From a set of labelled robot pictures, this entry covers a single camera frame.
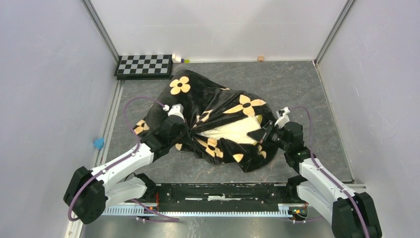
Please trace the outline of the white yellow pillow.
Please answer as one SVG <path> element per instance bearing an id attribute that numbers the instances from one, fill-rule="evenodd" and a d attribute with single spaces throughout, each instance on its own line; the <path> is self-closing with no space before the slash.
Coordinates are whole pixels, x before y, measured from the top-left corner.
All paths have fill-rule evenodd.
<path id="1" fill-rule="evenodd" d="M 216 140 L 224 138 L 238 144 L 256 145 L 257 141 L 249 137 L 247 133 L 260 129 L 262 119 L 263 117 L 261 115 L 247 117 L 226 125 L 200 132 L 199 135 Z"/>

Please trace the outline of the black floral pillowcase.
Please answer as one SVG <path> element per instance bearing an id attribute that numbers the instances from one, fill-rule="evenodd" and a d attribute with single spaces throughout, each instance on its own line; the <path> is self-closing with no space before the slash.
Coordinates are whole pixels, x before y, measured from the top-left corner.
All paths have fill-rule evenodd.
<path id="1" fill-rule="evenodd" d="M 135 124 L 134 132 L 142 138 L 158 128 L 167 118 L 162 106 L 175 104 L 184 107 L 183 116 L 190 128 L 190 141 L 174 145 L 179 151 L 193 152 L 196 158 L 214 165 L 235 163 L 246 173 L 268 165 L 278 151 L 276 146 L 268 143 L 238 144 L 224 138 L 216 140 L 199 135 L 200 132 L 258 115 L 262 116 L 262 128 L 274 120 L 274 115 L 262 97 L 226 88 L 187 69 L 174 74 L 147 115 Z"/>

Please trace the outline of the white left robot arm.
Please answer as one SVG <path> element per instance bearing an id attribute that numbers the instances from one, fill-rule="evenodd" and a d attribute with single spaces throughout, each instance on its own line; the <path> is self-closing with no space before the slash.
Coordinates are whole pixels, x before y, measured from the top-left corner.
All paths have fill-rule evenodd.
<path id="1" fill-rule="evenodd" d="M 180 114 L 170 115 L 158 128 L 114 160 L 92 169 L 79 167 L 73 173 L 63 197 L 68 205 L 68 219 L 89 224 L 106 208 L 118 203 L 138 198 L 144 202 L 152 201 L 156 195 L 152 185 L 138 177 L 123 179 L 168 154 L 186 130 L 185 120 Z"/>

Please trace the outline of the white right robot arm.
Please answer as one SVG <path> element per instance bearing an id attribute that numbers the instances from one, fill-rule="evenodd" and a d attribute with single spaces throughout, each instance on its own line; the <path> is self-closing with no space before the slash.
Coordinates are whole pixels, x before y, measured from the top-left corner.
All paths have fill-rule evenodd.
<path id="1" fill-rule="evenodd" d="M 354 191 L 321 164 L 304 143 L 302 125 L 290 121 L 277 126 L 269 122 L 247 135 L 284 151 L 287 164 L 298 173 L 287 181 L 287 198 L 309 203 L 330 223 L 336 238 L 383 236 L 373 198 L 367 192 Z"/>

